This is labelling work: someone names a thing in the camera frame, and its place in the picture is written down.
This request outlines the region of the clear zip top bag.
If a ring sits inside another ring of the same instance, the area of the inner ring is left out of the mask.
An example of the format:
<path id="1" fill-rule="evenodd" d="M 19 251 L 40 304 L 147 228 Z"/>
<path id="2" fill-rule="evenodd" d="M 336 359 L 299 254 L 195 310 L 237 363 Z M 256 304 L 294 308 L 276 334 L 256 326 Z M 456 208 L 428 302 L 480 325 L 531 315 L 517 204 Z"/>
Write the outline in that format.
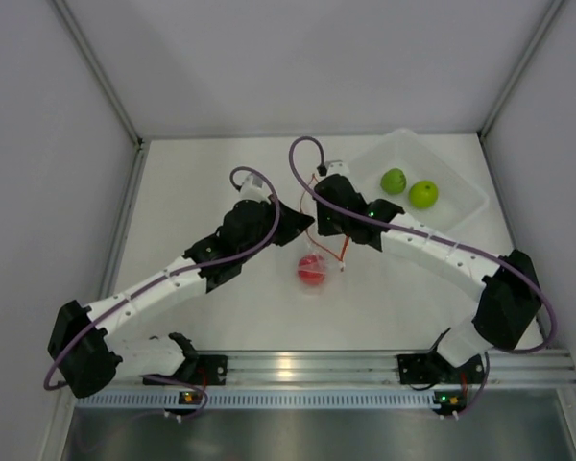
<path id="1" fill-rule="evenodd" d="M 348 250 L 350 239 L 342 234 L 335 236 L 320 236 L 317 231 L 317 221 L 308 228 L 297 240 L 297 252 L 292 273 L 295 283 L 305 296 L 319 296 L 329 291 L 347 272 Z M 304 285 L 297 277 L 299 260 L 305 255 L 321 255 L 326 261 L 326 279 L 320 286 Z"/>

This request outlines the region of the red fake tomato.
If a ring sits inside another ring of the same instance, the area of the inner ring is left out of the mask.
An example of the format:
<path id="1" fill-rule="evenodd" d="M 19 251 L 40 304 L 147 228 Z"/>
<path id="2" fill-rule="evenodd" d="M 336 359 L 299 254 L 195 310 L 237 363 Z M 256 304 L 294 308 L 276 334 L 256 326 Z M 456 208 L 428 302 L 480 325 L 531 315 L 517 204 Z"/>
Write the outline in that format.
<path id="1" fill-rule="evenodd" d="M 307 286 L 320 286 L 326 279 L 326 261 L 321 255 L 305 255 L 297 266 L 297 277 Z"/>

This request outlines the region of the green fake lime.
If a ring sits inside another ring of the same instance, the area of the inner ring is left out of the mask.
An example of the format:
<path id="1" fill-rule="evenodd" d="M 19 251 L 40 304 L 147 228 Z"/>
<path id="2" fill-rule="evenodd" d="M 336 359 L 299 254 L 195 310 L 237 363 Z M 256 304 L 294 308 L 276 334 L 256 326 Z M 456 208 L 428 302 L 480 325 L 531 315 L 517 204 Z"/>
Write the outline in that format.
<path id="1" fill-rule="evenodd" d="M 389 195 L 401 194 L 407 186 L 407 179 L 400 168 L 386 171 L 380 179 L 380 188 Z"/>

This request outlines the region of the green fake apple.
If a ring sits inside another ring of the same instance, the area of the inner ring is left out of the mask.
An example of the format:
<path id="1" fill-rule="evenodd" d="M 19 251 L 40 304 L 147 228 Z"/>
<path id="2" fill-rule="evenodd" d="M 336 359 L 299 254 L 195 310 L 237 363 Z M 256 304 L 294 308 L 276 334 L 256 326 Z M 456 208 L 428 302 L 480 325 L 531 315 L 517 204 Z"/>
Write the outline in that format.
<path id="1" fill-rule="evenodd" d="M 408 200 L 417 209 L 428 209 L 439 199 L 438 186 L 429 180 L 415 182 L 409 190 Z"/>

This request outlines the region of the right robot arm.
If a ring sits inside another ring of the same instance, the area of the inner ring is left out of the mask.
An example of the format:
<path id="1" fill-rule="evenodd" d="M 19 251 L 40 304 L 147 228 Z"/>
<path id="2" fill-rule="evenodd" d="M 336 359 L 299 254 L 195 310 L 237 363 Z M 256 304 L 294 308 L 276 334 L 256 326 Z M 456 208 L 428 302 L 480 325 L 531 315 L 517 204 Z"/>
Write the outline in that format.
<path id="1" fill-rule="evenodd" d="M 406 258 L 460 288 L 476 303 L 474 313 L 445 330 L 417 364 L 409 366 L 417 384 L 438 384 L 460 374 L 472 358 L 498 349 L 512 351 L 540 310 L 530 257 L 469 251 L 418 222 L 385 199 L 367 201 L 341 174 L 314 187 L 318 232 L 342 234 L 384 255 Z"/>

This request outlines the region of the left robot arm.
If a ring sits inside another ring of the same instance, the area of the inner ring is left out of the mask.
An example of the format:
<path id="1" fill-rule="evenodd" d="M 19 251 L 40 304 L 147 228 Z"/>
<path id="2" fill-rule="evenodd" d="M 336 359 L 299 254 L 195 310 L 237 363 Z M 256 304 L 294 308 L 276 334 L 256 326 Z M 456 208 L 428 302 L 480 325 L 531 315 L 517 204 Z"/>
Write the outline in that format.
<path id="1" fill-rule="evenodd" d="M 103 390 L 118 377 L 156 375 L 191 381 L 198 353 L 180 333 L 129 342 L 128 333 L 155 316 L 204 296 L 240 275 L 243 265 L 270 246 L 285 246 L 314 222 L 312 216 L 274 200 L 241 200 L 220 227 L 197 241 L 160 272 L 98 302 L 73 300 L 57 315 L 48 344 L 52 372 L 47 390 L 69 387 L 77 398 Z"/>

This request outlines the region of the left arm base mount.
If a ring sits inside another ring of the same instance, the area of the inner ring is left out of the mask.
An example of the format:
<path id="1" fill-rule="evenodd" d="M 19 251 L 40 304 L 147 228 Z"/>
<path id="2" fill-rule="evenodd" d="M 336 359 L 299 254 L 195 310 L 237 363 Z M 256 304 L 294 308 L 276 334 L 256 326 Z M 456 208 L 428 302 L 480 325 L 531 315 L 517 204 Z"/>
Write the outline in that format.
<path id="1" fill-rule="evenodd" d="M 186 358 L 172 374 L 172 379 L 195 386 L 224 386 L 227 372 L 226 355 L 204 353 L 196 358 Z"/>

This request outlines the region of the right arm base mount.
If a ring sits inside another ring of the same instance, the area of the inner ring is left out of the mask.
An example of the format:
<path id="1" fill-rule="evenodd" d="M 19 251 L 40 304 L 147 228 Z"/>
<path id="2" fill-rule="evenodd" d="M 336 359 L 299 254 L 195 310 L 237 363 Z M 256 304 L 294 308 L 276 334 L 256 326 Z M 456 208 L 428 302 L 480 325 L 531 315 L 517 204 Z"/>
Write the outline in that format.
<path id="1" fill-rule="evenodd" d="M 481 384 L 486 371 L 478 355 L 454 367 L 436 352 L 406 353 L 396 357 L 399 382 L 421 387 L 446 384 Z"/>

